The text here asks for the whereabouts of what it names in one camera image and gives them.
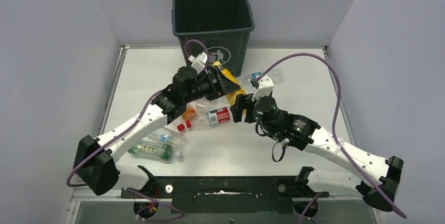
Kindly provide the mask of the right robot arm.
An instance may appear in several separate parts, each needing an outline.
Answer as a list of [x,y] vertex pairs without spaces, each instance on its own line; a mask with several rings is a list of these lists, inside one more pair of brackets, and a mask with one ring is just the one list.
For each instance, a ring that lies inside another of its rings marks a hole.
[[262,131],[260,136],[275,140],[284,150],[294,147],[346,170],[333,173],[304,167],[295,181],[298,194],[327,192],[361,196],[373,208],[385,212],[395,210],[402,159],[373,155],[348,142],[336,141],[333,134],[317,122],[278,108],[272,96],[255,101],[252,97],[252,94],[236,97],[235,104],[230,106],[234,122],[253,123],[256,131]]

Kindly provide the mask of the yellow juice bottle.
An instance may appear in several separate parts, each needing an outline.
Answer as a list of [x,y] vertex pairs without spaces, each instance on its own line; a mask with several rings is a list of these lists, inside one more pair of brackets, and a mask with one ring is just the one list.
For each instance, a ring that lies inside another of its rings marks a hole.
[[232,93],[229,93],[227,95],[225,95],[227,102],[230,105],[234,105],[236,103],[236,98],[237,95],[246,95],[246,91],[241,87],[240,83],[236,80],[236,78],[232,75],[232,73],[226,69],[220,61],[216,61],[212,64],[213,67],[217,67],[218,70],[220,70],[220,72],[223,74],[224,77],[226,77],[228,80],[230,80],[231,82],[235,83],[236,85],[240,86],[240,89],[237,91],[234,91]]

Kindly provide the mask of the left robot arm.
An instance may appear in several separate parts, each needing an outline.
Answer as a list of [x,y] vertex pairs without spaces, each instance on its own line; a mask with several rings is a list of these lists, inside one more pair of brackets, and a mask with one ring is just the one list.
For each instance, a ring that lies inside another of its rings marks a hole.
[[114,187],[142,189],[151,174],[144,167],[119,165],[119,159],[137,142],[153,131],[172,123],[186,106],[206,98],[209,101],[238,91],[240,85],[209,66],[202,72],[190,66],[180,67],[172,82],[154,93],[140,113],[110,132],[97,137],[86,135],[77,147],[73,171],[95,195],[103,195]]

